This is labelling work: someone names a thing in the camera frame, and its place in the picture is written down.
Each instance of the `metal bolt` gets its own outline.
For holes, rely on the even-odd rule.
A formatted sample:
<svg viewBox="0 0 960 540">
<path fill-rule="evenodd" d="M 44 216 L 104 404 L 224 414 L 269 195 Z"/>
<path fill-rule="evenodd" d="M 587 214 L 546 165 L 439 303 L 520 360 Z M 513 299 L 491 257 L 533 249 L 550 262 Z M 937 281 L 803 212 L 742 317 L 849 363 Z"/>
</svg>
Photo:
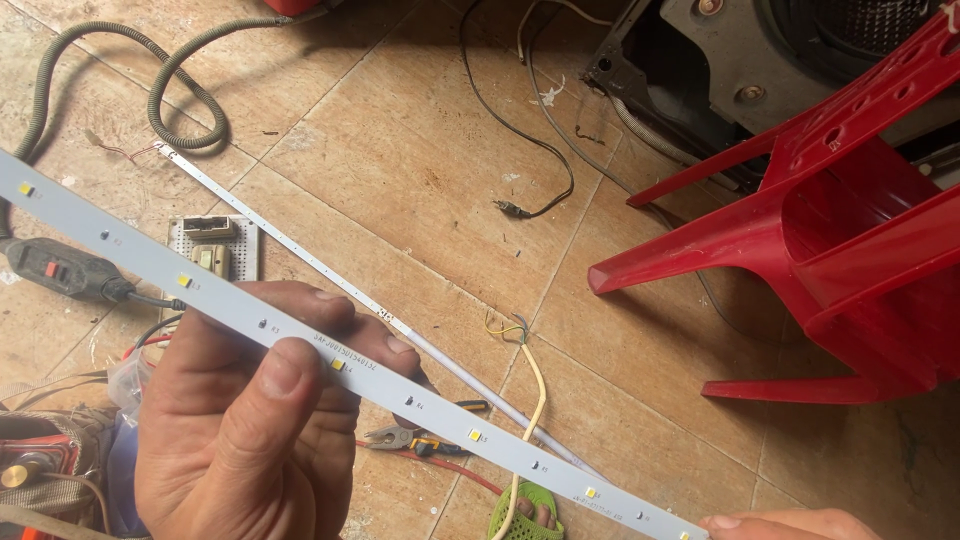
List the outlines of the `metal bolt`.
<svg viewBox="0 0 960 540">
<path fill-rule="evenodd" d="M 701 15 L 716 15 L 723 8 L 723 0 L 700 0 L 697 3 L 697 11 Z"/>
<path fill-rule="evenodd" d="M 747 86 L 740 89 L 740 96 L 748 101 L 756 101 L 767 93 L 762 86 Z"/>
</svg>

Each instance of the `wire connector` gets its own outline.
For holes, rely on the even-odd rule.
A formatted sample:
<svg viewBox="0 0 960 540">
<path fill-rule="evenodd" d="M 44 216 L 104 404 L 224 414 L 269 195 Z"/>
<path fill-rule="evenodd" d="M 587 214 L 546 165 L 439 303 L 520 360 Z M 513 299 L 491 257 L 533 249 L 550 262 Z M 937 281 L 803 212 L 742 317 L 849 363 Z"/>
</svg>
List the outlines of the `wire connector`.
<svg viewBox="0 0 960 540">
<path fill-rule="evenodd" d="M 511 203 L 510 201 L 493 201 L 495 205 L 500 208 L 505 214 L 512 215 L 515 217 L 532 217 L 532 214 L 521 207 Z"/>
</svg>

